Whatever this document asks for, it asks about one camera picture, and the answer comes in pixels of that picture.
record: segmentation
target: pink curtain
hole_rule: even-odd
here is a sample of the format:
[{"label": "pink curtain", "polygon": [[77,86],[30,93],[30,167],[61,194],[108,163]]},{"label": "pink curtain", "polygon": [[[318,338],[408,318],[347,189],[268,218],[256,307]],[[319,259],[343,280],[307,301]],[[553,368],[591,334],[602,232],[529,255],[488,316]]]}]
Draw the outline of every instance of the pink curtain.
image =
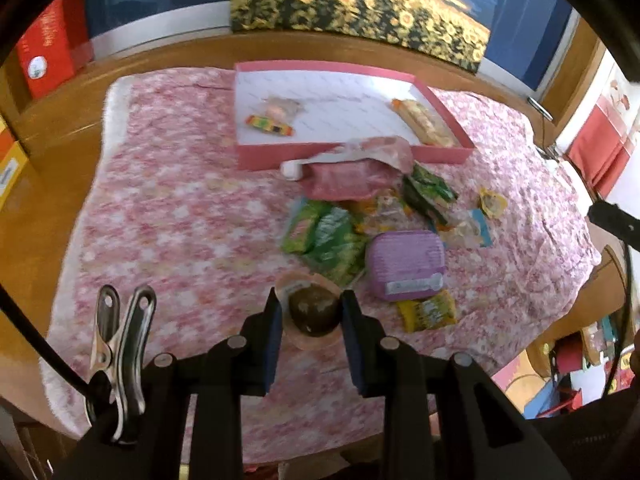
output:
[{"label": "pink curtain", "polygon": [[638,142],[640,88],[615,66],[591,114],[566,156],[583,179],[606,198]]}]

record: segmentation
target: packaged bread roll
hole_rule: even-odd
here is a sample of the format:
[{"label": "packaged bread roll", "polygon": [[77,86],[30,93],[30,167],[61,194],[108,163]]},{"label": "packaged bread roll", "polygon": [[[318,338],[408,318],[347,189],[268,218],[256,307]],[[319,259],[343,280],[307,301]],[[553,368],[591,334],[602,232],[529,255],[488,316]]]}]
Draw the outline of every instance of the packaged bread roll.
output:
[{"label": "packaged bread roll", "polygon": [[442,120],[418,101],[393,99],[391,107],[402,117],[402,120],[411,128],[421,143],[443,148],[460,145],[456,136],[448,128],[442,126]]}]

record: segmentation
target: white round sticker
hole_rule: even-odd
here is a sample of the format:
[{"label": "white round sticker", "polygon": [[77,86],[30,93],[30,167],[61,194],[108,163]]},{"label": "white round sticker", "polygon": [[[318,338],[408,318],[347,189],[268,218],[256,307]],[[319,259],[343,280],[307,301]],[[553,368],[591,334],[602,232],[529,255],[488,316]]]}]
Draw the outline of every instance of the white round sticker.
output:
[{"label": "white round sticker", "polygon": [[27,73],[31,79],[40,79],[44,76],[47,73],[47,60],[44,59],[44,56],[34,57],[29,62]]}]

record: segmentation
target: yellow box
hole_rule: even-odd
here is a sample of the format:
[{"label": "yellow box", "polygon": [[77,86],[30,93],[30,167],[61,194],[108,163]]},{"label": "yellow box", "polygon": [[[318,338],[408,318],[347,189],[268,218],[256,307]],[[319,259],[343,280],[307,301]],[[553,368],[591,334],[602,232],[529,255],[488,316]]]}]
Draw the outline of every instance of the yellow box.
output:
[{"label": "yellow box", "polygon": [[27,164],[27,156],[18,142],[9,148],[9,151],[0,162],[0,209],[9,196],[11,188]]}]

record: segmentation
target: pink box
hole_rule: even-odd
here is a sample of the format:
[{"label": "pink box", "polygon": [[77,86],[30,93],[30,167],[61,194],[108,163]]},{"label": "pink box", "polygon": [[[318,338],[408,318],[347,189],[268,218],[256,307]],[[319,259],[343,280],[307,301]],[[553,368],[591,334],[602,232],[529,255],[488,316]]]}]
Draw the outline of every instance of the pink box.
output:
[{"label": "pink box", "polygon": [[367,279],[382,300],[428,298],[444,287],[444,246],[431,231],[396,231],[376,236],[367,247]]},{"label": "pink box", "polygon": [[[273,170],[355,137],[400,135],[419,162],[463,164],[475,149],[462,126],[414,75],[351,63],[269,60],[236,64],[236,141],[242,170]],[[294,135],[278,137],[244,124],[268,96],[297,99]],[[460,141],[458,148],[425,146],[391,109],[391,99],[414,98],[431,107]]]}]

